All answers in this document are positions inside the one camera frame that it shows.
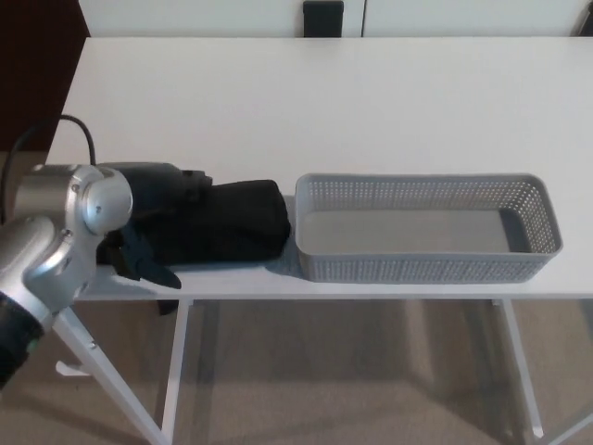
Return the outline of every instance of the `black cable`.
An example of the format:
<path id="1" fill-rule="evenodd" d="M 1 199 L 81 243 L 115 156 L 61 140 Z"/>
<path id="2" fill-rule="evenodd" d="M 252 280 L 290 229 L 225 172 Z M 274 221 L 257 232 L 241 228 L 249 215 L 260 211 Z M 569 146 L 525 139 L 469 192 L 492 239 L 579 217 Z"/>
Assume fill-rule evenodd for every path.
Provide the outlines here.
<path id="1" fill-rule="evenodd" d="M 29 128 L 25 133 L 23 133 L 15 145 L 10 148 L 8 155 L 6 156 L 6 162 L 4 167 L 2 168 L 2 177 L 0 178 L 0 223 L 6 223 L 6 193 L 8 188 L 8 174 L 10 173 L 10 168 L 12 167 L 12 162 L 14 160 L 15 155 L 22 149 L 22 147 L 29 141 L 29 139 L 45 128 L 50 123 L 57 123 L 59 121 L 71 121 L 76 123 L 79 127 L 81 127 L 84 136 L 86 137 L 86 142 L 89 146 L 89 157 L 91 165 L 96 165 L 96 154 L 95 154 L 95 143 L 93 142 L 93 137 L 91 136 L 91 132 L 89 132 L 88 127 L 78 118 L 74 116 L 70 116 L 69 114 L 61 114 L 56 118 L 49 118 L 43 121 L 40 121 Z"/>

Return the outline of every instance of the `gray robot arm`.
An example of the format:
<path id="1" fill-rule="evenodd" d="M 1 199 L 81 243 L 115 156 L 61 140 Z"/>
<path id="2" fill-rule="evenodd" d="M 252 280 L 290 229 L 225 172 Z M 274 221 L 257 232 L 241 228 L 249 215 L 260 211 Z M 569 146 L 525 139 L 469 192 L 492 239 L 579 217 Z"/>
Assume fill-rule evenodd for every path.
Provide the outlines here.
<path id="1" fill-rule="evenodd" d="M 96 248 L 125 225 L 132 190 L 115 170 L 38 166 L 0 228 L 0 389 L 96 271 Z"/>

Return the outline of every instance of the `white table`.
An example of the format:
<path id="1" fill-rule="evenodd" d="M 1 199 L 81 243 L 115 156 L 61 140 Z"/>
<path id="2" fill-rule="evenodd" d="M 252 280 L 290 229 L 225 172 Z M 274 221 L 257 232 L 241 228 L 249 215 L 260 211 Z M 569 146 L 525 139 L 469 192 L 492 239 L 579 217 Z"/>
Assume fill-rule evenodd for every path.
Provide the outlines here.
<path id="1" fill-rule="evenodd" d="M 307 172 L 530 172 L 548 186 L 564 249 L 520 285 L 315 284 L 261 266 L 185 268 L 183 289 L 173 291 L 102 269 L 85 299 L 181 302 L 164 434 L 101 350 L 88 347 L 73 312 L 57 331 L 162 445 L 172 438 L 194 300 L 501 300 L 534 435 L 560 443 L 574 421 L 580 429 L 591 420 L 590 409 L 543 435 L 511 300 L 593 295 L 592 78 L 586 39 L 89 39 L 64 111 L 87 123 L 99 162 L 170 162 L 217 184 L 271 178 L 287 195 Z M 48 162 L 87 161 L 79 130 L 60 123 Z"/>

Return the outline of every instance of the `perforated basket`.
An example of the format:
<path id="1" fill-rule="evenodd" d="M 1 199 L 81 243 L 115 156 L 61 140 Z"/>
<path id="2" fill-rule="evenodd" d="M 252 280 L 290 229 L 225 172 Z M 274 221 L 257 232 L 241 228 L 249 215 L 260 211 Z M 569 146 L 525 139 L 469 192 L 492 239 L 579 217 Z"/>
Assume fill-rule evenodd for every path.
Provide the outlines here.
<path id="1" fill-rule="evenodd" d="M 309 174 L 298 180 L 296 190 L 296 245 L 303 273 L 311 281 L 516 283 L 533 277 L 561 250 L 560 231 L 546 187 L 528 174 Z M 442 245 L 449 241 L 446 234 L 437 239 L 433 251 L 425 247 L 418 251 L 415 248 L 385 251 L 381 240 L 377 239 L 376 251 L 373 251 L 356 239 L 360 233 L 382 236 L 389 245 L 390 236 L 399 235 L 389 232 L 391 225 L 396 227 L 409 215 L 403 210 L 417 212 L 419 225 L 425 220 L 438 223 L 442 220 L 444 224 L 463 228 L 458 222 L 465 221 L 467 227 L 463 230 L 473 237 L 476 237 L 474 229 L 479 229 L 472 226 L 473 216 L 479 216 L 476 221 L 486 221 L 487 217 L 500 229 L 489 222 L 496 232 L 486 230 L 484 236 L 492 239 L 498 236 L 501 241 L 494 250 L 487 244 L 488 239 L 483 239 L 488 245 L 487 251 L 444 251 Z M 359 218 L 357 212 L 364 212 L 364 217 Z M 376 222 L 380 229 L 374 232 Z M 328 238 L 333 239 L 331 246 L 326 242 Z M 413 236 L 407 236 L 404 241 L 415 246 Z M 464 244 L 463 239 L 459 241 L 458 245 Z"/>

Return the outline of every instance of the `table leg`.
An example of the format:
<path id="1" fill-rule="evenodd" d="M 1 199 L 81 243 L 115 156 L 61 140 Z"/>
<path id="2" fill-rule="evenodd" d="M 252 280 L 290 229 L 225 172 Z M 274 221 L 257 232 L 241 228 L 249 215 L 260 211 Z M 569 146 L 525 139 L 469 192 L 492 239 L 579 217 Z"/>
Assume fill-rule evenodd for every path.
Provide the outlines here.
<path id="1" fill-rule="evenodd" d="M 537 407 L 536 393 L 534 392 L 534 386 L 531 382 L 531 376 L 529 375 L 529 368 L 527 366 L 527 359 L 525 358 L 525 352 L 523 349 L 523 343 L 521 341 L 521 333 L 519 331 L 519 325 L 517 324 L 517 318 L 515 316 L 514 308 L 512 307 L 512 301 L 509 299 L 503 299 L 501 302 L 502 311 L 507 321 L 507 327 L 509 328 L 509 335 L 511 337 L 512 353 L 514 355 L 515 363 L 519 370 L 519 377 L 521 378 L 521 388 L 524 395 L 525 407 L 529 414 L 529 421 L 534 436 L 539 439 L 544 436 L 544 428 L 541 425 L 541 418 L 539 416 L 539 409 Z"/>
<path id="2" fill-rule="evenodd" d="M 151 445 L 171 445 L 72 309 L 57 317 L 54 330 Z"/>
<path id="3" fill-rule="evenodd" d="M 177 400 L 179 399 L 179 388 L 182 380 L 183 349 L 185 348 L 185 336 L 187 332 L 187 320 L 189 308 L 194 304 L 192 300 L 182 299 L 177 308 L 177 320 L 175 322 L 175 336 L 170 355 L 169 380 L 167 383 L 167 396 L 165 397 L 165 409 L 163 412 L 163 433 L 172 442 L 175 429 L 175 417 L 177 413 Z"/>

